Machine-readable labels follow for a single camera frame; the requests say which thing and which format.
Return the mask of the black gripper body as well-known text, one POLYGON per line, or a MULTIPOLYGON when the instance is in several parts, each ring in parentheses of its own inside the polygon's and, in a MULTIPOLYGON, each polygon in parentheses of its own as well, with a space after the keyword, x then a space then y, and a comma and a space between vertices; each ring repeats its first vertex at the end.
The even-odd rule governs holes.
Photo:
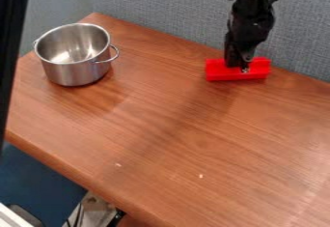
POLYGON ((229 19, 230 44, 240 52, 254 51, 274 25, 274 8, 268 0, 237 0, 229 19))

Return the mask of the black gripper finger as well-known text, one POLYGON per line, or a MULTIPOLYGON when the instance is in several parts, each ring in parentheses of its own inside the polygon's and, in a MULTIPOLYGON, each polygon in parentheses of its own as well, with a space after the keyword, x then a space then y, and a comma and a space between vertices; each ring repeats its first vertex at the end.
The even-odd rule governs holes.
POLYGON ((233 44, 226 45, 225 49, 225 63, 227 68, 240 68, 242 73, 250 72, 250 63, 256 54, 256 46, 248 47, 240 51, 233 44))

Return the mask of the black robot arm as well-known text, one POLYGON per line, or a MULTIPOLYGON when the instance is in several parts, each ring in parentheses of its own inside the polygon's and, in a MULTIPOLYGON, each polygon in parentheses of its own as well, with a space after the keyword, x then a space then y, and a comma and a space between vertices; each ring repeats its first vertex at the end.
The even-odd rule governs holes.
POLYGON ((276 26, 277 0, 232 0, 225 37, 225 63, 229 68, 250 71, 256 50, 276 26))

